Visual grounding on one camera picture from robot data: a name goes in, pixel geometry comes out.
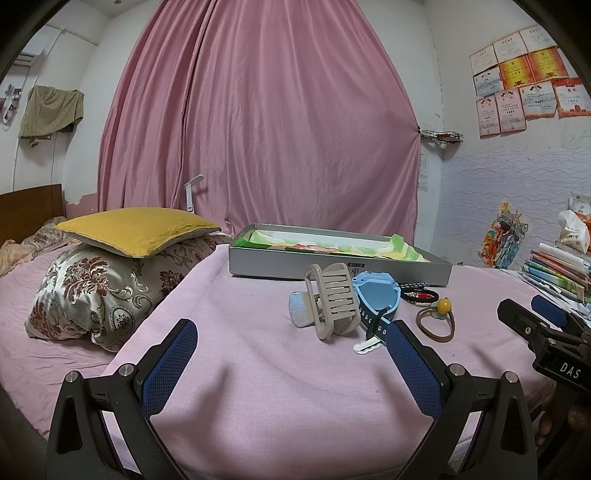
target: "white paper card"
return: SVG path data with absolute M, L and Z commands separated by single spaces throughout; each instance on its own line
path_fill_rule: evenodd
M 525 114 L 521 105 L 521 96 L 517 88 L 496 93 L 496 104 L 499 109 L 501 132 L 517 132 L 525 130 Z
M 556 45 L 550 34 L 539 25 L 523 28 L 519 30 L 519 33 L 521 34 L 521 38 L 523 38 L 527 51 L 544 50 L 545 48 Z
M 591 111 L 591 98 L 583 85 L 557 86 L 556 96 L 561 109 L 566 112 L 575 111 L 576 107 L 587 112 Z
M 482 72 L 474 77 L 476 96 L 485 97 L 503 89 L 501 70 L 499 67 Z
M 470 64 L 472 65 L 472 75 L 477 75 L 496 65 L 495 49 L 488 45 L 482 50 L 470 55 Z
M 519 32 L 512 33 L 493 43 L 495 46 L 496 58 L 499 63 L 512 60 L 527 53 L 527 48 Z
M 499 123 L 499 111 L 496 107 L 496 98 L 494 95 L 476 101 L 476 111 L 478 112 L 478 126 L 480 128 L 480 138 L 487 135 L 501 133 L 501 124 Z
M 556 113 L 556 95 L 552 82 L 521 87 L 521 103 L 525 118 L 550 117 Z

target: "wall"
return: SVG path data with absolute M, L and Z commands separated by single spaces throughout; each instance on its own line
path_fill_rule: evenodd
M 427 0 L 441 74 L 444 126 L 464 135 L 447 148 L 432 252 L 482 265 L 478 249 L 502 200 L 532 218 L 528 247 L 553 242 L 570 190 L 586 190 L 591 119 L 535 119 L 525 132 L 480 139 L 469 56 L 535 24 L 512 0 Z
M 135 41 L 157 5 L 158 0 L 150 0 L 109 22 L 82 79 L 85 118 L 68 147 L 63 180 L 66 202 L 80 204 L 82 200 L 80 213 L 96 208 L 100 138 L 111 101 Z
M 358 0 L 408 93 L 422 129 L 443 129 L 439 65 L 425 7 L 412 0 Z M 418 191 L 415 245 L 431 250 L 443 172 L 442 150 L 421 143 L 427 191 Z
M 98 42 L 108 21 L 108 17 L 97 10 L 79 0 L 72 0 L 50 23 Z M 71 34 L 59 34 L 59 30 L 49 27 L 43 27 L 43 34 L 47 39 L 44 57 L 38 58 L 30 70 L 14 66 L 0 85 L 2 93 L 10 83 L 15 87 L 23 87 L 20 107 L 10 127 L 2 125 L 0 131 L 0 171 L 3 173 L 0 175 L 0 194 L 13 190 L 13 184 L 14 190 L 20 190 L 62 180 L 71 134 L 54 134 L 51 140 L 41 141 L 38 146 L 31 148 L 27 141 L 18 140 L 21 118 L 33 84 L 64 90 L 80 89 L 80 82 L 96 47 Z

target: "brown hair tie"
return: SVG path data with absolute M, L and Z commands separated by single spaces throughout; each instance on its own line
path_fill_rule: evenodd
M 448 320 L 449 326 L 452 329 L 452 332 L 446 336 L 439 336 L 435 335 L 434 333 L 427 330 L 427 328 L 421 323 L 423 316 L 426 313 L 433 313 L 437 312 L 439 315 L 445 315 L 446 319 Z M 447 343 L 451 339 L 453 339 L 453 335 L 456 333 L 456 322 L 453 318 L 452 313 L 452 303 L 449 301 L 448 298 L 441 299 L 437 302 L 436 307 L 427 307 L 426 309 L 419 310 L 417 313 L 417 326 L 419 329 L 427 335 L 431 340 L 435 340 L 436 342 L 440 343 Z

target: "poster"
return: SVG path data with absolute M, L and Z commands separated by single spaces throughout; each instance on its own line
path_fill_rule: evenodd
M 504 90 L 499 67 L 487 70 L 474 77 L 476 96 L 485 97 Z
M 499 122 L 499 110 L 496 106 L 494 95 L 476 101 L 476 111 L 478 112 L 478 124 L 480 126 L 480 138 L 487 135 L 501 133 L 501 123 Z
M 529 52 L 556 46 L 554 39 L 550 37 L 550 34 L 540 25 L 532 25 L 531 27 L 522 28 L 519 30 L 519 33 L 521 34 L 521 38 L 523 38 L 525 47 Z
M 478 75 L 495 66 L 496 55 L 493 46 L 488 45 L 482 50 L 478 50 L 476 53 L 470 55 L 470 64 L 472 65 L 472 75 Z
M 527 55 L 507 60 L 499 65 L 505 90 L 534 83 L 534 74 L 527 61 Z
M 519 89 L 525 119 L 553 118 L 556 113 L 556 95 L 552 82 L 536 83 Z
M 558 116 L 590 116 L 591 98 L 580 79 L 553 80 Z
M 569 75 L 556 47 L 535 51 L 530 53 L 529 57 L 536 82 L 564 78 Z
M 518 132 L 527 129 L 525 114 L 521 106 L 519 90 L 514 88 L 496 93 L 501 132 Z
M 478 255 L 494 268 L 509 268 L 531 232 L 532 222 L 509 202 L 503 202 L 484 237 Z
M 494 42 L 493 45 L 495 47 L 496 59 L 499 63 L 521 57 L 527 53 L 527 48 L 525 48 L 525 43 L 519 32 L 507 35 Z

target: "yellow cushion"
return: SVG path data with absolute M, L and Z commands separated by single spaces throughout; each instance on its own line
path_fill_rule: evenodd
M 158 207 L 93 213 L 55 228 L 89 245 L 132 258 L 151 257 L 169 245 L 220 229 L 193 213 Z

